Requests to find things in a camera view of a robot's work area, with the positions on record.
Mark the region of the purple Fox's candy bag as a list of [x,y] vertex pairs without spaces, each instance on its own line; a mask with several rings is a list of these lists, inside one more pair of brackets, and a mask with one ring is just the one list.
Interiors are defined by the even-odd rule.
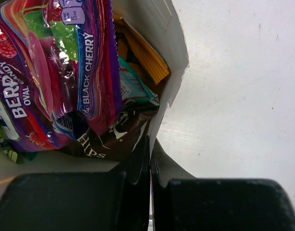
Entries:
[[121,104],[110,1],[0,4],[0,126],[17,151],[103,135]]

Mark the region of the brown Kettle sea salt chips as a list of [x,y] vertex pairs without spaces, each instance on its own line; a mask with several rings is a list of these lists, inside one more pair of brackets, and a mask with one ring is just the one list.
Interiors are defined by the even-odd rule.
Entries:
[[123,110],[119,119],[102,136],[89,128],[70,145],[58,151],[74,157],[121,161],[146,136],[150,121],[158,109],[159,106],[151,102],[135,104]]

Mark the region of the small green snack packet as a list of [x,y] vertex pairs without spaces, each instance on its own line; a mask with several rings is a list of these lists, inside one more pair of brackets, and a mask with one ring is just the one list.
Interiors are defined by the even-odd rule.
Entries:
[[0,153],[6,155],[9,159],[11,159],[16,164],[23,164],[27,161],[32,161],[38,154],[37,152],[23,153],[23,152],[16,151],[12,147],[10,140],[6,136],[1,125],[0,125]]

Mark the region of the orange Kettle honey dijon chips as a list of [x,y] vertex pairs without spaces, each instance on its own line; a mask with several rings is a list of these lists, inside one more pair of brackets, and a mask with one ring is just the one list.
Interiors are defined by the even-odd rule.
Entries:
[[124,17],[114,13],[113,20],[115,31],[125,35],[135,57],[156,85],[170,75],[171,72],[166,62]]

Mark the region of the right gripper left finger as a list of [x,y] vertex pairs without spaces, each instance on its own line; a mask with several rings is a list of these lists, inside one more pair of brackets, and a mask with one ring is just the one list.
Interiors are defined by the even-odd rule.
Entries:
[[132,153],[112,168],[109,173],[124,173],[131,185],[137,185],[148,174],[150,162],[149,143],[149,136],[143,136]]

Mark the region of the teal snack packet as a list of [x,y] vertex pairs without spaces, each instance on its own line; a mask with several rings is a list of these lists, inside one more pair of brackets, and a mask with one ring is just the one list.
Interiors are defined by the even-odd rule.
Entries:
[[144,84],[135,70],[121,56],[119,56],[119,68],[123,108],[146,103],[159,106],[157,94]]

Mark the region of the brown paper bag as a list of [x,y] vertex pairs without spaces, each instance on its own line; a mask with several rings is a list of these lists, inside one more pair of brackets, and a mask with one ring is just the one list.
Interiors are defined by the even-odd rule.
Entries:
[[[114,0],[112,6],[115,13],[124,17],[152,45],[171,70],[159,111],[148,127],[150,148],[153,148],[166,109],[174,102],[189,66],[184,32],[170,0]],[[27,173],[102,172],[116,165],[116,161],[72,157],[57,151],[41,152],[34,160],[18,165],[0,154],[0,181]]]

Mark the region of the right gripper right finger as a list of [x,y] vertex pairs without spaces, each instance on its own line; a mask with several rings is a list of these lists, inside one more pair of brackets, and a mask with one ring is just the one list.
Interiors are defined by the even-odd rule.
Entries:
[[162,188],[166,188],[170,180],[196,179],[165,152],[158,139],[155,140],[151,156],[151,172]]

